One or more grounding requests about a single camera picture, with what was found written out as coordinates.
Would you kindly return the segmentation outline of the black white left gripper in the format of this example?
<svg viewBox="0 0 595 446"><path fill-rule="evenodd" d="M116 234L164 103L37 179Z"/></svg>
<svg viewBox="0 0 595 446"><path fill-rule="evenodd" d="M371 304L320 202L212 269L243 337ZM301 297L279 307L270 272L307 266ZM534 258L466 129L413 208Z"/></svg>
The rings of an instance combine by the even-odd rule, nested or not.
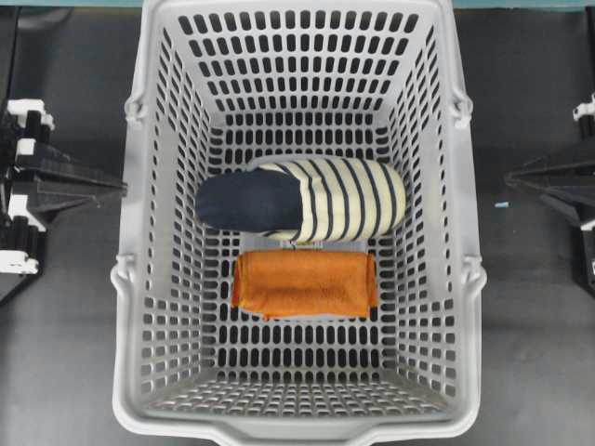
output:
<svg viewBox="0 0 595 446"><path fill-rule="evenodd" d="M1 300L7 302L43 271L46 226L58 216L122 200L126 184L42 143L54 130L41 99L1 106ZM31 156L31 171L18 166Z"/></svg>

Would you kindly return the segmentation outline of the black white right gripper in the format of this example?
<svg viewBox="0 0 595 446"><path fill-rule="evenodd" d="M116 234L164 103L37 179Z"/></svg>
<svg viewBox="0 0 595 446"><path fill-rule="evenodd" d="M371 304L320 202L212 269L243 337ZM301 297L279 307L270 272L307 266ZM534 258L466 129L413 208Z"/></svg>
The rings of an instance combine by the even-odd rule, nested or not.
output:
<svg viewBox="0 0 595 446"><path fill-rule="evenodd" d="M594 295L594 94L573 109L581 141L579 152L546 155L505 176L509 186L541 192L541 201L580 228L585 287Z"/></svg>

